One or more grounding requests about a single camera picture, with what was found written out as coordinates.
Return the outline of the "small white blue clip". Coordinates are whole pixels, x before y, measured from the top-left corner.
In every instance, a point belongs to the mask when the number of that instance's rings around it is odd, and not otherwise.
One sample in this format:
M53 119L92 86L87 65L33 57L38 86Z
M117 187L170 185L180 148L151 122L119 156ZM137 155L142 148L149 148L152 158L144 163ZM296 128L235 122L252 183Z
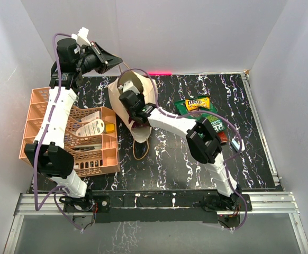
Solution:
M230 145L236 152L244 151L244 145L240 146L240 143L238 143L235 139L231 140Z

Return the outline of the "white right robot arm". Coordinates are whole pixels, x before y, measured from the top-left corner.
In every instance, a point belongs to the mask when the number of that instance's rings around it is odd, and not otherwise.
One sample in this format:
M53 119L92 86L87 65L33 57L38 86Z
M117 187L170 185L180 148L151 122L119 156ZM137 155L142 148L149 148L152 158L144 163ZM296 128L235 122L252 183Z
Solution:
M211 172L217 195L204 201L209 210L238 211L241 188L226 169L221 139L208 119L189 119L172 115L153 103L145 103L141 94L128 90L119 96L131 120L160 128L185 138L192 157Z

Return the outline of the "green real cookies bag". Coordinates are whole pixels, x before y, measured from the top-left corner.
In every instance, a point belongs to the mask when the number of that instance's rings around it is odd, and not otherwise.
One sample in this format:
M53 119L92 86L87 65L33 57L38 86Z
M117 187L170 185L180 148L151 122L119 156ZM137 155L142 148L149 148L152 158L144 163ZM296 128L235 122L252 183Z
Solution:
M197 113L197 114L190 115L191 112L196 112L196 111L207 111L207 112L212 112L212 113L217 114L218 113L217 109L215 108L215 106L213 105L212 102L211 102L210 109L199 108L199 109L194 110L194 111L188 111L186 106L185 106L185 100L177 101L177 102L174 103L176 108L177 108L177 111L179 112L180 115L188 115L187 116L188 118L197 119L197 120L204 117L204 118L206 118L210 121L212 127L214 128L214 130L217 133L222 132L226 129L223 121L221 119L219 119L218 117L214 116L214 115L210 115L210 114L207 114L207 113Z

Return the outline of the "yellow m&m candy bag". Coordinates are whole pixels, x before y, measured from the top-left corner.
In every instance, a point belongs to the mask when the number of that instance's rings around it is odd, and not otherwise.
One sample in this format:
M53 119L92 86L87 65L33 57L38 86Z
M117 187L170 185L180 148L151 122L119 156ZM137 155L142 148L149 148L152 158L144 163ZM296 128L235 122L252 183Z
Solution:
M185 106L188 111L194 111L199 108L210 109L211 101L209 97L198 97L193 99L186 99Z

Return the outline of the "brown paper bag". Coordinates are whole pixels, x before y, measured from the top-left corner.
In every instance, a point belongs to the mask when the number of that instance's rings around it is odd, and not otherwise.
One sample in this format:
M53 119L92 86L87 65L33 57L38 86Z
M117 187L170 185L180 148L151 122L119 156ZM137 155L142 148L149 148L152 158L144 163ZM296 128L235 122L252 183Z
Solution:
M146 72L141 75L138 68L129 68L120 73L119 77L108 84L108 98L112 110L122 120L133 137L132 152L136 160L142 160L149 151L149 136L152 127L149 125L146 114L142 111L147 104L157 103L157 84ZM131 80L140 91L135 94L127 91L123 94L119 92L118 86ZM130 129L128 119L131 118L138 123L146 123L148 127L140 129Z

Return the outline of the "purple snack packet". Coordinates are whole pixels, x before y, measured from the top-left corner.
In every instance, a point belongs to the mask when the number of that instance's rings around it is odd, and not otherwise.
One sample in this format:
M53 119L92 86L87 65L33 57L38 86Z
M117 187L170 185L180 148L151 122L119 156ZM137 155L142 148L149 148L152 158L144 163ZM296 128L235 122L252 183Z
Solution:
M148 127L146 123L138 123L131 118L128 119L128 124L130 125L130 129L140 129Z

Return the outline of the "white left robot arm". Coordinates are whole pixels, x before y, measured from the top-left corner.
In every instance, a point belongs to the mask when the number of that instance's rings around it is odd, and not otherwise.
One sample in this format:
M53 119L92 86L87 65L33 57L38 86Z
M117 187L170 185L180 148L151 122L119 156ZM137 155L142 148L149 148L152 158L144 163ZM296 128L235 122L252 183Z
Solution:
M52 193L64 193L63 201L89 211L94 198L74 169L74 157L65 150L64 138L70 110L82 84L82 75L92 70L104 74L123 62L94 41L63 34L52 40L55 62L51 68L49 99L40 130L24 153L33 166L34 195L38 174L57 183Z

